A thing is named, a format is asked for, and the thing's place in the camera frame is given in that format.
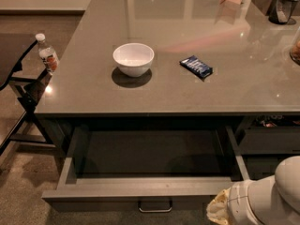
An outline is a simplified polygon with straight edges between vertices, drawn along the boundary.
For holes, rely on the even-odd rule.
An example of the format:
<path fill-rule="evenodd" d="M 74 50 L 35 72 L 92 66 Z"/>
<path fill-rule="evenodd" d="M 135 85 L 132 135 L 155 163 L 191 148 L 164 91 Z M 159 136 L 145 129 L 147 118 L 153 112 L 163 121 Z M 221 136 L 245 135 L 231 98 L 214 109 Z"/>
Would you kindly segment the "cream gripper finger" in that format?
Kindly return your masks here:
<path fill-rule="evenodd" d="M 231 225 L 228 212 L 230 189 L 222 189 L 219 194 L 207 205 L 207 218 L 217 225 Z"/>

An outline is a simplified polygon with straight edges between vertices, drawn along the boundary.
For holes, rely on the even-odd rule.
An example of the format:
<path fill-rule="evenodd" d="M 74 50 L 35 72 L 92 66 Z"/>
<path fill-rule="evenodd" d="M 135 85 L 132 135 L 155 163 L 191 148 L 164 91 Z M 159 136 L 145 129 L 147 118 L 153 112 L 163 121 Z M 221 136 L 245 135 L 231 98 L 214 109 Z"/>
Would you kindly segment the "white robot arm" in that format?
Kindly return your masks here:
<path fill-rule="evenodd" d="M 282 160 L 272 176 L 221 190 L 206 215 L 217 225 L 300 225 L 300 157 Z"/>

